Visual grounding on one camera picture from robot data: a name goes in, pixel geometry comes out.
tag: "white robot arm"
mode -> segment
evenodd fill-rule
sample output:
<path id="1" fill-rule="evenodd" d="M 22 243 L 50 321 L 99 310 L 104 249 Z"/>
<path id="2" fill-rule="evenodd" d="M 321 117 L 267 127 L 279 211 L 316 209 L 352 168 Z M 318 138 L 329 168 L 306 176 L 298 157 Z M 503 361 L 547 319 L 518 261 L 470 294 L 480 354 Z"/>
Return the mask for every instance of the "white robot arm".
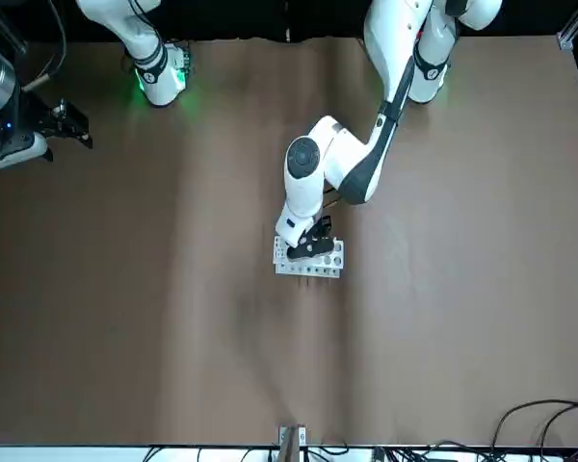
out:
<path id="1" fill-rule="evenodd" d="M 408 97 L 429 103 L 443 86 L 450 54 L 459 38 L 458 22 L 484 29 L 501 10 L 502 0 L 434 0 L 422 37 L 415 45 L 415 74 Z"/>
<path id="2" fill-rule="evenodd" d="M 291 247 L 301 244 L 320 217 L 325 180 L 350 204 L 373 195 L 413 78 L 413 45 L 432 1 L 374 0 L 370 7 L 364 43 L 384 95 L 369 141 L 364 144 L 326 116 L 289 146 L 284 163 L 287 198 L 276 232 Z M 320 245 L 309 247 L 300 258 L 322 253 Z"/>
<path id="3" fill-rule="evenodd" d="M 291 247 L 287 251 L 289 260 L 313 258 L 333 248 L 333 241 L 318 229 L 325 181 L 352 205 L 371 198 L 407 97 L 425 101 L 420 96 L 425 90 L 435 86 L 431 99 L 438 90 L 444 73 L 440 69 L 445 67 L 457 39 L 455 17 L 481 29 L 492 21 L 500 7 L 501 0 L 373 0 L 366 16 L 364 43 L 383 81 L 383 101 L 375 127 L 364 144 L 326 116 L 307 136 L 297 138 L 289 146 L 284 162 L 287 196 L 276 223 L 276 232 Z M 427 14 L 429 19 L 422 37 L 426 43 L 422 50 L 416 42 Z M 424 74 L 428 64 L 431 68 Z M 437 66 L 437 74 L 429 74 Z M 420 76 L 424 75 L 430 75 L 431 79 L 418 89 Z"/>
<path id="4" fill-rule="evenodd" d="M 88 19 L 105 26 L 124 43 L 148 101 L 167 106 L 186 88 L 190 55 L 173 43 L 163 43 L 145 19 L 145 13 L 160 4 L 161 0 L 77 0 Z"/>

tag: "green led light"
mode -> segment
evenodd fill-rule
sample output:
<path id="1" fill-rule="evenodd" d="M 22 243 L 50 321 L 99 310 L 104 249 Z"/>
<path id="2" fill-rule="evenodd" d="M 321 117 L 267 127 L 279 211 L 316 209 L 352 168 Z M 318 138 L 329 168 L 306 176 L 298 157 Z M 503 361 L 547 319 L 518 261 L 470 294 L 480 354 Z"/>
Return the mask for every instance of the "green led light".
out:
<path id="1" fill-rule="evenodd" d="M 139 72 L 137 72 L 137 69 L 135 69 L 135 75 L 137 76 L 137 81 L 139 82 L 139 90 L 145 91 L 144 82 L 142 82 L 142 78 L 139 76 Z"/>

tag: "power cord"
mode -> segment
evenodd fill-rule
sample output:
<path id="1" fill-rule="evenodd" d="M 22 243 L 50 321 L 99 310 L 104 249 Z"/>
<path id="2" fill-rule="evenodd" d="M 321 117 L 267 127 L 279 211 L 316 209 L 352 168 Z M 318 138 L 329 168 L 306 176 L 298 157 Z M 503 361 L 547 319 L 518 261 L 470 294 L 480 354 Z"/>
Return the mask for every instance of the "power cord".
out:
<path id="1" fill-rule="evenodd" d="M 149 460 L 154 457 L 156 454 L 158 454 L 161 450 L 163 450 L 164 447 L 162 446 L 153 446 L 151 447 L 147 453 L 145 454 L 144 460 L 142 460 L 142 462 L 149 462 Z"/>
<path id="2" fill-rule="evenodd" d="M 40 71 L 39 75 L 32 82 L 30 82 L 28 85 L 26 85 L 22 89 L 23 91 L 31 91 L 31 90 L 35 89 L 36 87 L 38 87 L 39 85 L 42 85 L 45 82 L 47 82 L 51 77 L 53 77 L 54 75 L 56 75 L 58 73 L 58 71 L 62 67 L 62 64 L 65 62 L 65 58 L 66 58 L 65 26 L 62 22 L 62 18 L 60 17 L 60 14 L 58 13 L 58 10 L 56 10 L 56 6 L 54 5 L 54 2 L 52 0 L 47 0 L 47 5 L 49 6 L 49 9 L 51 10 L 54 18 L 56 19 L 56 24 L 58 25 L 58 29 L 60 30 L 60 38 L 61 38 L 61 43 L 62 43 L 62 47 L 61 47 L 62 51 L 60 53 L 60 60 L 58 61 L 58 63 L 55 65 L 55 67 L 53 69 L 49 68 L 49 67 L 51 67 L 51 64 L 53 63 L 53 61 L 56 57 L 56 54 L 54 53 L 52 55 L 52 57 L 49 59 L 49 61 L 47 62 L 47 64 Z"/>

